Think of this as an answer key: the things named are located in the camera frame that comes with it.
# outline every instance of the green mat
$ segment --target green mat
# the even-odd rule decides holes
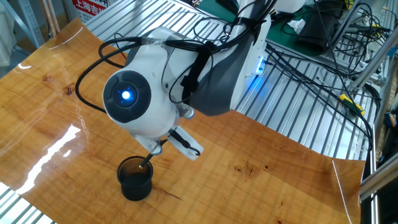
[[[228,22],[232,22],[235,18],[235,15],[232,12],[229,12],[223,6],[219,5],[216,0],[203,0],[198,6],[199,9],[208,12],[216,17],[224,19]],[[299,21],[304,19],[305,21],[311,16],[310,10],[303,8],[301,11],[295,13],[296,18],[294,20]],[[288,47],[292,50],[298,51],[302,54],[314,57],[322,54],[323,52],[316,52],[313,50],[309,50],[306,47],[299,46],[294,43],[297,37],[285,34],[281,31],[281,28],[285,22],[282,22],[276,26],[270,28],[267,38],[272,40],[280,45]],[[286,25],[284,30],[288,33],[295,34],[293,28]]]

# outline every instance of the metal pole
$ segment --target metal pole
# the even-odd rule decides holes
[[[370,154],[370,161],[371,161],[371,175],[372,175],[377,169],[376,132],[374,129],[374,124],[373,124],[373,150],[371,151],[371,154]],[[374,197],[373,200],[371,201],[371,215],[372,215],[371,223],[378,224],[379,223],[379,201],[378,201],[377,195],[371,194],[371,197]]]
[[[383,46],[374,55],[368,66],[361,72],[360,76],[351,84],[351,89],[356,91],[362,89],[363,85],[372,77],[373,73],[380,66],[381,62],[386,59],[388,51],[398,44],[398,27],[392,31]]]
[[[337,46],[339,40],[341,39],[341,37],[344,35],[344,33],[346,32],[346,29],[348,28],[348,26],[353,22],[354,20],[354,16],[356,15],[356,13],[359,11],[359,8],[357,5],[362,2],[362,1],[354,1],[353,5],[351,6],[350,10],[348,11],[347,15],[345,16],[343,22],[341,23],[341,25],[339,26],[336,34],[339,35],[335,35],[333,37],[333,39],[331,40],[331,44],[332,46],[330,46],[330,48],[332,50],[335,49],[335,47]]]
[[[396,177],[398,177],[398,154],[395,154],[383,166],[361,182],[361,187],[359,188],[361,201],[367,199],[371,194],[387,185]]]
[[[63,11],[67,17],[67,22],[70,23],[72,21],[70,11],[69,11],[69,6],[67,0],[61,0],[62,6],[63,6]]]
[[[42,32],[40,31],[39,24],[37,23],[37,19],[33,12],[32,6],[30,5],[30,1],[18,0],[18,3],[25,17],[26,25],[33,34],[34,41],[32,41],[32,43],[36,46],[36,48],[39,48],[41,45],[44,44],[44,39]]]

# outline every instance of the blue led light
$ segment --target blue led light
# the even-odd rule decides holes
[[[130,94],[129,91],[123,91],[122,92],[122,98],[123,99],[128,100],[128,99],[130,99],[130,97],[131,97],[131,94]]]

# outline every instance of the black strap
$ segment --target black strap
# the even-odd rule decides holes
[[[181,86],[184,87],[182,91],[182,99],[185,99],[184,103],[188,105],[191,93],[194,93],[198,90],[198,77],[209,60],[214,47],[215,45],[212,42],[206,42],[205,46],[200,49],[199,54],[195,59],[191,70],[189,71],[189,74],[182,79]]]

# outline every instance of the metal rack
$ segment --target metal rack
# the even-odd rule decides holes
[[[0,182],[0,223],[55,224],[2,182]]]
[[[15,21],[25,32],[26,36],[28,36],[28,38],[30,39],[30,41],[32,41],[32,43],[35,45],[36,48],[39,48],[41,45],[44,44],[43,35],[40,31],[40,27],[37,23],[36,17],[33,13],[32,6],[30,5],[29,0],[18,0],[18,3],[22,9],[22,13],[24,14],[25,20],[27,21],[27,25],[22,21],[22,19],[18,16],[18,14],[7,2],[7,0],[0,0],[0,2],[4,5],[7,11],[13,16]]]

